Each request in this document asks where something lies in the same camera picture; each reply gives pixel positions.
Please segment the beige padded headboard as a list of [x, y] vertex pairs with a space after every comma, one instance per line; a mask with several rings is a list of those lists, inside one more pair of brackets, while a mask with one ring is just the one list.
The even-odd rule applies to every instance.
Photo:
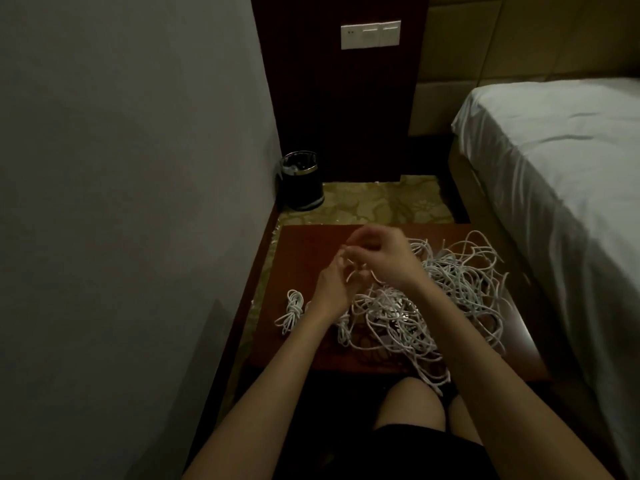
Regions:
[[640, 75], [640, 0], [430, 0], [410, 137], [439, 136], [476, 87]]

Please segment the bed with white sheet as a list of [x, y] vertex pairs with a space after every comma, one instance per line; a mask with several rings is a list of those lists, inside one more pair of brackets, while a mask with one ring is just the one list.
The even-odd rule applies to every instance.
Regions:
[[640, 480], [640, 79], [482, 86], [451, 128]]

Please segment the person's left forearm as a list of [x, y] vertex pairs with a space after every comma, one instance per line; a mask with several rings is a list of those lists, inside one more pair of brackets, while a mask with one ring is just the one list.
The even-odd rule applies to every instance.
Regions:
[[311, 301], [181, 480], [271, 480], [317, 349], [348, 306], [348, 301]]

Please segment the person's right hand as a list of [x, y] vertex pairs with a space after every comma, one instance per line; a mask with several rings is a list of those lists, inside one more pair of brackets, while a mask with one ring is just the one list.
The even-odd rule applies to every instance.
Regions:
[[383, 225], [383, 247], [379, 263], [367, 267], [377, 280], [405, 294], [409, 294], [428, 278], [405, 234], [401, 229], [391, 226]]

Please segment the white wall switch panel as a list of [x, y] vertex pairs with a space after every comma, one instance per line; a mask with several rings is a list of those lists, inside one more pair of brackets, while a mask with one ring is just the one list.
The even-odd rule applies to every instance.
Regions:
[[401, 38], [401, 21], [361, 23], [340, 27], [340, 49], [395, 47]]

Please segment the person's left hand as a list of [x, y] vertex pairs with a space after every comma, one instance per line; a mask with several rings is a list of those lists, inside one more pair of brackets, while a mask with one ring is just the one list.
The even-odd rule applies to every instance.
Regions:
[[369, 285], [347, 285], [342, 281], [339, 270], [332, 261], [319, 274], [314, 295], [307, 309], [307, 315], [316, 322], [330, 325], [344, 315], [355, 296], [363, 293], [372, 285], [373, 277], [369, 270]]

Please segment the person's leg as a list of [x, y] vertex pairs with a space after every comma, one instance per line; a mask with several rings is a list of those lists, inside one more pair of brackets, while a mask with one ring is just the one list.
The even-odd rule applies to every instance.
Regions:
[[404, 424], [446, 431], [446, 415], [439, 396], [419, 379], [404, 378], [386, 393], [373, 429]]
[[456, 394], [450, 400], [446, 414], [447, 427], [454, 436], [483, 446], [483, 441], [460, 394]]

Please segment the person's left leg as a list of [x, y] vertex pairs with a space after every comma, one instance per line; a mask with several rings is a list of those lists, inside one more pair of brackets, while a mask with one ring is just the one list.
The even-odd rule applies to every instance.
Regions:
[[446, 415], [439, 396], [419, 379], [404, 378], [386, 393], [373, 429], [404, 424], [446, 431]]

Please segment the person's right leg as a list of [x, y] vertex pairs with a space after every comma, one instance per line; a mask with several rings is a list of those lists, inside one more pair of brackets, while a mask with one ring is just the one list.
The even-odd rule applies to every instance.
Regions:
[[456, 394], [450, 400], [446, 414], [447, 427], [454, 436], [483, 446], [483, 441], [460, 394]]

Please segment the person's right forearm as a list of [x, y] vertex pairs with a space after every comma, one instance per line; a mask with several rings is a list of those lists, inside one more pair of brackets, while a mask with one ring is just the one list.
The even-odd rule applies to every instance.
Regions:
[[426, 319], [501, 480], [614, 480], [423, 270], [397, 288]]

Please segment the black waste bin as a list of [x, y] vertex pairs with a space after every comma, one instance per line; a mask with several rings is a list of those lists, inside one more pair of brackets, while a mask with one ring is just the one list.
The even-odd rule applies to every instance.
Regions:
[[280, 175], [286, 205], [297, 212], [320, 207], [325, 200], [317, 154], [296, 151], [280, 160]]

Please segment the black shorts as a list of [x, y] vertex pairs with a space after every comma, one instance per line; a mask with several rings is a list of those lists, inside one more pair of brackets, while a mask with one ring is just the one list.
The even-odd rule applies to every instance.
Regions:
[[409, 424], [293, 423], [273, 480], [500, 480], [481, 444]]

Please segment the dark wooden wall panel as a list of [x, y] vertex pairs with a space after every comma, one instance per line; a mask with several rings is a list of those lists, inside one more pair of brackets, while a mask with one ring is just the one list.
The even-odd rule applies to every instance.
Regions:
[[[325, 182], [393, 182], [406, 145], [429, 0], [251, 0], [283, 154]], [[342, 26], [400, 22], [399, 44], [341, 49]]]

